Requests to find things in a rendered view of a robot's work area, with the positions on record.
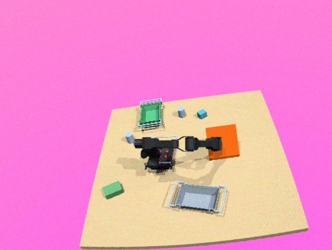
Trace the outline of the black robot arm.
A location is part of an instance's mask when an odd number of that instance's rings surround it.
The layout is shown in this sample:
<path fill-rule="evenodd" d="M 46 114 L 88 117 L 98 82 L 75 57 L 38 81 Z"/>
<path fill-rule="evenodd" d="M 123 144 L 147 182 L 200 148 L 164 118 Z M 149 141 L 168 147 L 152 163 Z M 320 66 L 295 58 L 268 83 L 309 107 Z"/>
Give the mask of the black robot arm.
<path fill-rule="evenodd" d="M 179 148 L 179 140 L 185 138 L 185 150 Z M 194 152 L 194 150 L 198 150 L 201 147 L 205 147 L 206 149 L 211 149 L 213 151 L 222 150 L 222 137 L 211 137 L 206 138 L 205 140 L 199 140 L 198 138 L 194 138 L 194 136 L 182 136 L 178 140 L 159 140 L 158 138 L 151 137 L 142 137 L 142 139 L 135 139 L 133 142 L 134 148 L 141 148 L 142 151 L 140 153 L 141 158 L 145 159 L 149 156 L 151 158 L 150 153 L 151 150 L 155 150 L 158 148 L 178 148 L 182 152 Z"/>

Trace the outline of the small blue cube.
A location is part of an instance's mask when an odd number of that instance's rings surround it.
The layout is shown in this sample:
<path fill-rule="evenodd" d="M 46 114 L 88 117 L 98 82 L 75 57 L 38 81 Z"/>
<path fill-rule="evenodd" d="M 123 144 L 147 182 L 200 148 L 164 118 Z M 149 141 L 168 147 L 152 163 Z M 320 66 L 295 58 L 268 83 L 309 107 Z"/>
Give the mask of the small blue cube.
<path fill-rule="evenodd" d="M 207 116 L 207 111 L 205 111 L 204 109 L 201 109 L 201 110 L 197 111 L 197 116 L 200 119 L 203 119 Z"/>

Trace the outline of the small green block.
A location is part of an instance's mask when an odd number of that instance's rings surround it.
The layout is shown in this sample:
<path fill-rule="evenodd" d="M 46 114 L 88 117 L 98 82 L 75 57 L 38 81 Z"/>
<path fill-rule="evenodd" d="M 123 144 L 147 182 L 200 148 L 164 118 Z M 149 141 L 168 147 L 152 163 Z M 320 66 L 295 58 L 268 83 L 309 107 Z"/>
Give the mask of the small green block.
<path fill-rule="evenodd" d="M 102 187 L 102 189 L 106 199 L 111 199 L 112 197 L 118 196 L 124 192 L 119 181 L 106 185 Z"/>

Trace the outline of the grey cylinder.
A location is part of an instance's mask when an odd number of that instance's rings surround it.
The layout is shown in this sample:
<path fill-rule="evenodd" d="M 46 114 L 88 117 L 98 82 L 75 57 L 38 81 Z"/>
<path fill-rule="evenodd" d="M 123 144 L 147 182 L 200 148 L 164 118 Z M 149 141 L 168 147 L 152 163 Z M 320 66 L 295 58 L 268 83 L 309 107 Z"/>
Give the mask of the grey cylinder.
<path fill-rule="evenodd" d="M 177 111 L 178 111 L 178 114 L 179 114 L 179 117 L 180 117 L 180 118 L 183 118 L 183 117 L 186 116 L 186 113 L 185 113 L 185 109 L 184 109 L 184 107 L 178 107 L 178 108 L 177 108 Z"/>
<path fill-rule="evenodd" d="M 131 132 L 127 132 L 127 133 L 125 134 L 125 137 L 127 138 L 128 143 L 131 144 L 131 143 L 134 142 L 134 137 L 133 137 L 133 135 L 132 135 Z"/>

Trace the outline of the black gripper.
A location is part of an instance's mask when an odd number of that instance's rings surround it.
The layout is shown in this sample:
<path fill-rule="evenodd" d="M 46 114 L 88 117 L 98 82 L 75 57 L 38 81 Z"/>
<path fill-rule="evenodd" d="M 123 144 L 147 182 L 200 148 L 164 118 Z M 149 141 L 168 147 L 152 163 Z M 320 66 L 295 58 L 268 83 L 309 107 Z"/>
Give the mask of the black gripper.
<path fill-rule="evenodd" d="M 159 161 L 160 161 L 160 155 L 161 152 L 158 150 L 158 147 L 155 150 L 151 150 L 148 153 L 151 155 L 150 161 L 148 161 L 148 168 L 157 168 Z"/>

